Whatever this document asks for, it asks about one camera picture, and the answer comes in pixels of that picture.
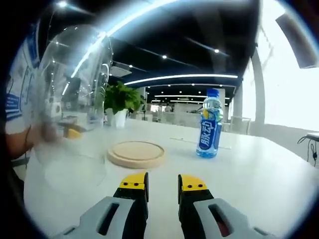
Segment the clear plastic dome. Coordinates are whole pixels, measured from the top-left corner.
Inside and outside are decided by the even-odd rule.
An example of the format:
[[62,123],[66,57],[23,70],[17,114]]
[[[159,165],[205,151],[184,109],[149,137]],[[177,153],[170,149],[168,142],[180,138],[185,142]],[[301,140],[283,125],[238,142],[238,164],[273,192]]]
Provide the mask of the clear plastic dome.
[[111,63],[109,39],[89,25],[64,29],[44,53],[35,81],[33,124],[41,128],[36,156],[52,186],[69,191],[79,180],[97,185],[105,176],[98,152],[104,117],[101,87]]

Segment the ceiling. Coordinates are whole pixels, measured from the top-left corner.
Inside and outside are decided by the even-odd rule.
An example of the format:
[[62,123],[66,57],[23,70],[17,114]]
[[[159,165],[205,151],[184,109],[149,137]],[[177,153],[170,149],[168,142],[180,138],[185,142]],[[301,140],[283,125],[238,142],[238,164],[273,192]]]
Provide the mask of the ceiling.
[[[69,1],[71,7],[58,9],[56,5],[52,6],[41,18],[40,55],[45,51],[47,39],[50,41],[66,27],[92,24],[103,28],[127,17],[128,9],[140,10],[152,2],[154,0]],[[110,76],[110,84],[171,75],[237,76],[183,77],[130,85],[135,88],[150,86],[147,88],[148,101],[162,92],[164,95],[180,95],[182,91],[183,95],[204,96],[207,88],[223,88],[229,98],[226,100],[228,104],[241,84],[255,48],[259,1],[245,2],[248,3],[179,0],[129,22],[112,35],[111,43],[113,65],[131,73],[123,77]],[[168,102],[177,98],[163,97],[161,100]]]

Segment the white table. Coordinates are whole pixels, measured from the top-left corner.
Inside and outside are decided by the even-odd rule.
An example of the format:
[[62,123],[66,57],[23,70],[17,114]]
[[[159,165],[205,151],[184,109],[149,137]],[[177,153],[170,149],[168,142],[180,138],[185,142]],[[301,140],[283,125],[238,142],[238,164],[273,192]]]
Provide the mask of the white table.
[[[195,155],[196,144],[192,141],[196,142],[199,134],[195,128],[129,119],[123,130],[104,131],[105,148],[132,139],[155,142],[167,151],[167,162],[149,170],[145,238],[183,238],[177,203],[180,173],[200,177],[214,197],[228,201],[246,214],[252,225],[279,237],[294,226],[318,189],[315,168],[265,138],[222,132],[217,157],[205,160]],[[99,185],[65,193],[46,182],[33,154],[26,172],[25,206],[48,236],[78,225],[86,210],[105,196],[112,196],[121,180],[137,171],[109,161],[105,165],[107,174]]]

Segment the water bottle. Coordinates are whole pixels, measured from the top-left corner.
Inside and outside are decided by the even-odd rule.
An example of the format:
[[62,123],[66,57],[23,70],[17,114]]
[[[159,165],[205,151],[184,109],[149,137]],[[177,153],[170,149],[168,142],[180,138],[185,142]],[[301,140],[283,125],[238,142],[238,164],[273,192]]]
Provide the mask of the water bottle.
[[203,102],[200,120],[200,136],[196,153],[203,158],[213,158],[218,151],[222,127],[223,110],[217,89],[208,89],[207,98]]

